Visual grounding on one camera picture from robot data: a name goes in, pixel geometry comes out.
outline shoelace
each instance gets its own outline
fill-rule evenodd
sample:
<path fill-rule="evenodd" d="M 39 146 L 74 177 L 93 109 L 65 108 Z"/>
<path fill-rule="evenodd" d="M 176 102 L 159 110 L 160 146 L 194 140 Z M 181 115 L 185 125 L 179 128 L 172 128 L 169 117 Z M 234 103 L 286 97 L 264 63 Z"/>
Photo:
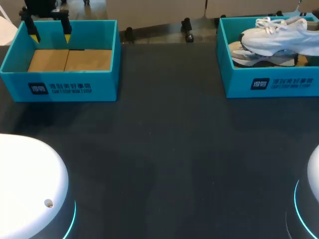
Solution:
<path fill-rule="evenodd" d="M 267 34 L 274 34 L 277 29 L 287 29 L 287 23 L 283 19 L 270 20 L 270 17 L 259 18 L 256 20 L 256 27 L 264 28 Z"/>

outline white dome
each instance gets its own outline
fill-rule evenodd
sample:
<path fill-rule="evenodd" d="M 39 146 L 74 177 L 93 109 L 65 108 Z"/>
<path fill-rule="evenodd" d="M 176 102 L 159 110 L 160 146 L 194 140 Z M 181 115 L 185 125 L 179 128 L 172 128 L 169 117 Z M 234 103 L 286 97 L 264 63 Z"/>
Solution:
<path fill-rule="evenodd" d="M 45 228 L 59 212 L 68 184 L 66 167 L 49 145 L 0 134 L 0 239 L 30 238 Z"/>
<path fill-rule="evenodd" d="M 319 202 L 319 146 L 310 156 L 307 174 L 311 190 Z"/>

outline shoe sole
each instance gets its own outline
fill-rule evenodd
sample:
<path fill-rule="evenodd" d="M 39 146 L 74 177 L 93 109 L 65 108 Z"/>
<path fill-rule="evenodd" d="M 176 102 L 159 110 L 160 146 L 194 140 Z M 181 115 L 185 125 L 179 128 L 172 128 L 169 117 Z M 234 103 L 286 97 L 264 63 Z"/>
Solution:
<path fill-rule="evenodd" d="M 304 47 L 304 46 L 300 46 L 300 45 L 294 45 L 294 46 L 289 46 L 287 48 L 273 48 L 273 49 L 257 49 L 257 48 L 253 48 L 253 47 L 247 47 L 244 46 L 242 44 L 242 46 L 244 47 L 244 49 L 251 51 L 257 55 L 261 55 L 261 56 L 273 56 L 274 54 L 276 54 L 279 51 L 282 50 L 290 50 L 293 52 L 296 52 L 297 54 L 300 55 L 305 55 L 305 56 L 319 56 L 319 46 L 313 46 L 313 47 Z"/>
<path fill-rule="evenodd" d="M 269 63 L 269 65 L 265 65 L 265 66 L 295 66 L 296 65 L 295 58 L 287 58 L 287 57 L 273 57 L 273 58 L 262 57 L 260 59 L 252 60 L 252 61 L 236 59 L 234 57 L 232 57 L 232 59 L 235 63 L 239 64 L 239 66 L 244 66 L 244 67 L 254 67 L 254 66 L 259 67 L 259 66 L 256 66 L 256 64 L 262 63 L 262 62 Z"/>

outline printed logo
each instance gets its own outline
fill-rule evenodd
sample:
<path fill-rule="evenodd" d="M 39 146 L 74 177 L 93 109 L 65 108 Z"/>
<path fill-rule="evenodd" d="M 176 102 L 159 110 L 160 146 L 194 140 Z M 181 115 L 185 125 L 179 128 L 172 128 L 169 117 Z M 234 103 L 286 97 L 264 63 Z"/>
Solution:
<path fill-rule="evenodd" d="M 251 90 L 265 90 L 268 86 L 269 78 L 255 78 L 251 84 Z"/>
<path fill-rule="evenodd" d="M 34 95 L 47 95 L 48 90 L 44 83 L 28 83 L 32 94 Z"/>

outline cardboard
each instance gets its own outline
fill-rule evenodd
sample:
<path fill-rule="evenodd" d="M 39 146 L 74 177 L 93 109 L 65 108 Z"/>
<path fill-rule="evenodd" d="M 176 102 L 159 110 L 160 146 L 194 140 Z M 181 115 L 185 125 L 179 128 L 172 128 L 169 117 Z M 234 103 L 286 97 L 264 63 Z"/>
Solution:
<path fill-rule="evenodd" d="M 109 71 L 112 50 L 70 50 L 65 71 Z"/>
<path fill-rule="evenodd" d="M 28 72 L 64 71 L 69 50 L 36 50 Z"/>

